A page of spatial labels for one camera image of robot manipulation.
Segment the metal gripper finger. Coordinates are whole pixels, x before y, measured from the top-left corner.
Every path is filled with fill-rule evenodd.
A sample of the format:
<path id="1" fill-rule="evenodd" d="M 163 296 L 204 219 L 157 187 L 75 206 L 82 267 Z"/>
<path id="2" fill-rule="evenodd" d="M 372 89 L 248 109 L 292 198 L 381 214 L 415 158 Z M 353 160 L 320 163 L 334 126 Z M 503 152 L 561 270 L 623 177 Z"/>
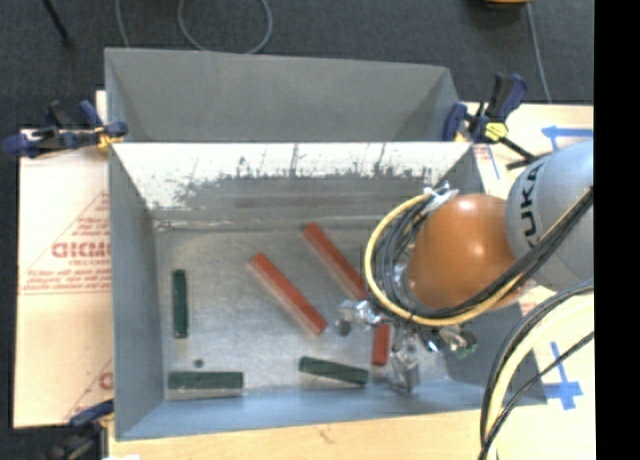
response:
<path id="1" fill-rule="evenodd" d="M 345 300 L 337 307 L 339 320 L 355 325 L 381 325 L 384 316 L 368 300 Z"/>
<path id="2" fill-rule="evenodd" d="M 393 372 L 392 387 L 398 391 L 412 393 L 420 384 L 419 360 L 415 346 L 393 346 L 389 360 Z"/>

